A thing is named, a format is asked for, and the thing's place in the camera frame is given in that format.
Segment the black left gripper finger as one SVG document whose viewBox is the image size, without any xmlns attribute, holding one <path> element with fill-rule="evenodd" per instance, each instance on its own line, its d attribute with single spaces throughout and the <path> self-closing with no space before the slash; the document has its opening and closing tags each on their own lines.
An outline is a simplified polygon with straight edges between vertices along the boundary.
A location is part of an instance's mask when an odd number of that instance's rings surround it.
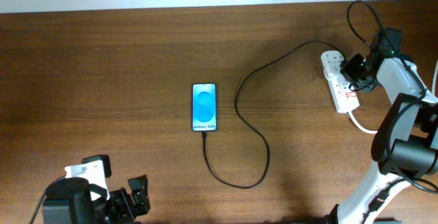
<svg viewBox="0 0 438 224">
<path fill-rule="evenodd" d="M 151 204 L 149 196 L 145 190 L 134 190 L 131 194 L 134 202 L 133 213 L 136 216 L 142 216 L 149 213 Z"/>
<path fill-rule="evenodd" d="M 134 200 L 148 200 L 148 178 L 146 175 L 134 177 L 128 180 L 131 188 L 131 196 Z"/>
</svg>

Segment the blue Samsung Galaxy phone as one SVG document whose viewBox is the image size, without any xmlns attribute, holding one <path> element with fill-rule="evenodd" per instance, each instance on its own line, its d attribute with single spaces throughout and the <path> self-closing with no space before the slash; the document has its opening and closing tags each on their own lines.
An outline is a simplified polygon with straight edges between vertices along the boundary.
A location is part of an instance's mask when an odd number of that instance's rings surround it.
<svg viewBox="0 0 438 224">
<path fill-rule="evenodd" d="M 194 84 L 192 86 L 192 131 L 216 131 L 217 98 L 215 83 Z"/>
</svg>

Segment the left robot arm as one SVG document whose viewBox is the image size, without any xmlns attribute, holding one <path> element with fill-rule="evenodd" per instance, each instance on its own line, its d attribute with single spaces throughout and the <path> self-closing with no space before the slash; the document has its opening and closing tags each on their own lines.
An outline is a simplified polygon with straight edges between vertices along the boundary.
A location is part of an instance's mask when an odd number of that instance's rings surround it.
<svg viewBox="0 0 438 224">
<path fill-rule="evenodd" d="M 60 177 L 44 190 L 29 222 L 42 210 L 44 223 L 135 223 L 151 209 L 148 182 L 146 175 L 129 179 L 129 194 L 125 188 L 108 192 L 81 177 Z"/>
</svg>

